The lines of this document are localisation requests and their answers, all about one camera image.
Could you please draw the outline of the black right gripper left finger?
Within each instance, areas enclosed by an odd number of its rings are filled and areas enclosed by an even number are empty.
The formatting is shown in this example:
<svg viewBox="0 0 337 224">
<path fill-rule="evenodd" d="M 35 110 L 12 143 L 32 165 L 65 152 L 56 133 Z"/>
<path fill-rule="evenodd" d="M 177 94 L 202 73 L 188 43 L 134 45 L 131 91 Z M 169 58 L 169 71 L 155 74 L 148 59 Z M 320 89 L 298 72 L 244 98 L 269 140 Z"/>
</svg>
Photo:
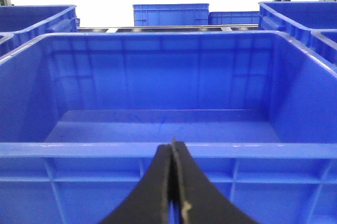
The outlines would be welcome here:
<svg viewBox="0 0 337 224">
<path fill-rule="evenodd" d="M 159 145 L 142 179 L 100 223 L 168 223 L 172 148 Z"/>
</svg>

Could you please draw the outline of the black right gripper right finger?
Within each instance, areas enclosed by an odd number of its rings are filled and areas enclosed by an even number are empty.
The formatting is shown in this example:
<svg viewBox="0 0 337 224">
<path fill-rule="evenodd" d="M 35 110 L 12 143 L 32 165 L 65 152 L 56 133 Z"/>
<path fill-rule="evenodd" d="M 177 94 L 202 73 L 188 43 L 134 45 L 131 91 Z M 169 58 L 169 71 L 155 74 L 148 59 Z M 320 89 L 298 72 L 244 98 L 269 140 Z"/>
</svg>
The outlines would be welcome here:
<svg viewBox="0 0 337 224">
<path fill-rule="evenodd" d="M 257 223 L 207 178 L 182 141 L 173 140 L 171 193 L 176 223 Z"/>
</svg>

